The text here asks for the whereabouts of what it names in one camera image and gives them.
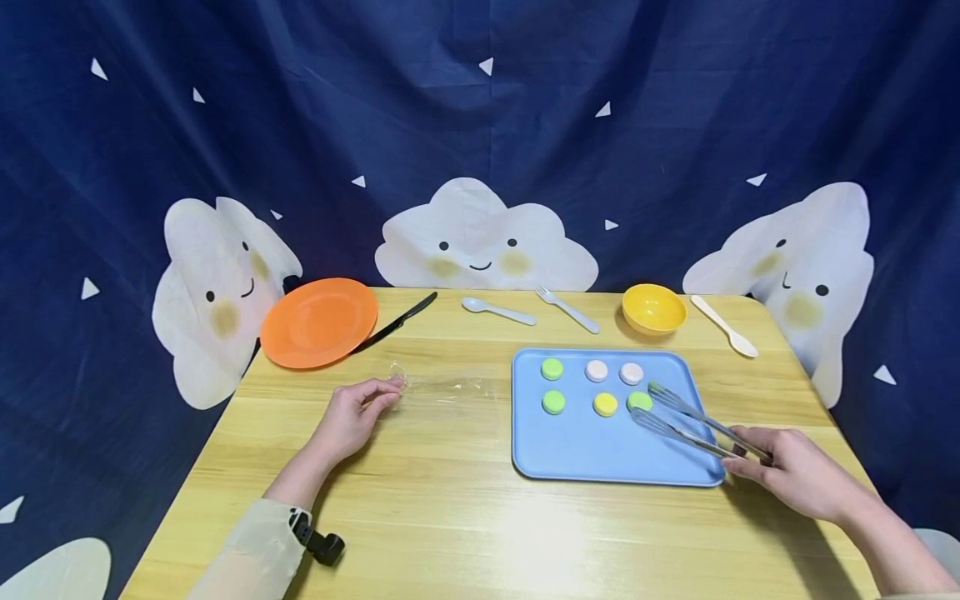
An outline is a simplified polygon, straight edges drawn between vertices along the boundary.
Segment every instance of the black wrist strap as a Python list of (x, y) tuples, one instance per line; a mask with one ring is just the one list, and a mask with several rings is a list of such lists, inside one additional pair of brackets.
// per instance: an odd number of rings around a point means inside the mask
[(306, 551), (320, 564), (334, 566), (347, 545), (336, 534), (322, 536), (310, 527), (307, 513), (290, 509), (290, 529)]

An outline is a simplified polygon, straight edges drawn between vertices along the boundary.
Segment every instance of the yellow bowl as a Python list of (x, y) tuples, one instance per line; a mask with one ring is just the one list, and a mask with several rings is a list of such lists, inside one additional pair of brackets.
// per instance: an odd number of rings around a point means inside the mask
[(686, 321), (686, 304), (662, 285), (635, 285), (624, 292), (620, 303), (627, 323), (646, 335), (667, 335)]

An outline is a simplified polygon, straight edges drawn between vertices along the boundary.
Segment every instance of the tongs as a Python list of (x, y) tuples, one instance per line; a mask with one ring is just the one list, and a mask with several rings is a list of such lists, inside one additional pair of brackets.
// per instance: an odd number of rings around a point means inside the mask
[[(701, 411), (694, 408), (692, 405), (687, 403), (683, 398), (679, 397), (676, 393), (671, 390), (663, 387), (657, 382), (651, 382), (647, 386), (647, 392), (650, 394), (650, 397), (657, 403), (662, 404), (663, 406), (680, 413), (686, 417), (690, 417), (697, 422), (700, 422), (707, 427), (722, 433), (724, 436), (730, 438), (736, 446), (740, 446), (746, 452), (751, 452), (755, 454), (759, 459), (760, 463), (766, 467), (773, 465), (774, 457), (766, 450), (760, 449), (753, 444), (750, 444), (740, 436), (733, 433), (733, 431), (723, 425), (722, 423), (714, 420)], [(676, 440), (678, 442), (684, 442), (686, 444), (698, 447), (706, 452), (713, 454), (714, 456), (719, 456), (720, 458), (740, 458), (743, 454), (736, 454), (730, 452), (726, 448), (722, 448), (717, 444), (713, 444), (706, 440), (703, 440), (694, 434), (683, 430), (681, 427), (671, 424), (666, 420), (661, 419), (657, 415), (649, 411), (645, 411), (642, 408), (632, 408), (630, 410), (630, 415), (633, 417), (634, 422), (653, 433), (661, 435), (665, 438)]]

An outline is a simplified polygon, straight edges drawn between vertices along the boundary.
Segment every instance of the table top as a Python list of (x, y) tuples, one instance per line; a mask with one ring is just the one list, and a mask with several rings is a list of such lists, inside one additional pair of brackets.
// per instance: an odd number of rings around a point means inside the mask
[[(428, 290), (375, 293), (380, 327)], [(532, 292), (470, 294), (539, 322), (471, 314), (463, 294), (441, 290), (385, 340), (325, 369), (290, 372), (259, 354), (122, 597), (185, 596), (310, 436), (333, 388), (395, 371), (407, 374), (408, 393), (322, 492), (318, 530), (340, 535), (347, 552), (335, 569), (304, 562), (288, 600), (876, 597), (839, 529), (750, 482), (535, 481), (511, 463), (511, 360), (520, 348), (664, 348), (689, 364), (716, 419), (800, 429), (866, 482), (763, 305), (708, 297), (759, 348), (748, 360), (692, 305), (684, 327), (653, 339), (623, 321), (619, 294), (560, 294), (600, 324), (599, 335)]]

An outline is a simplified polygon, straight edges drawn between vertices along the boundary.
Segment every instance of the blue tray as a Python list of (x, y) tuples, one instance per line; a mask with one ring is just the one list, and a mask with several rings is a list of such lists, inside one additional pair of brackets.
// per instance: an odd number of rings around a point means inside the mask
[[(556, 358), (564, 374), (548, 381), (540, 364)], [(597, 359), (610, 370), (606, 381), (594, 383), (584, 371)], [(639, 385), (620, 379), (620, 366), (639, 364), (644, 371)], [(513, 364), (513, 453), (517, 470), (537, 479), (573, 479), (669, 486), (716, 486), (724, 479), (720, 460), (703, 450), (666, 440), (640, 427), (630, 417), (626, 400), (630, 392), (646, 392), (657, 381), (703, 410), (703, 403), (686, 362), (673, 352), (638, 352), (577, 348), (524, 348)], [(566, 406), (559, 415), (543, 410), (541, 400), (549, 390), (559, 390)], [(611, 417), (593, 410), (593, 398), (609, 392), (620, 405)], [(662, 406), (654, 412), (688, 431), (713, 440), (708, 428)]]

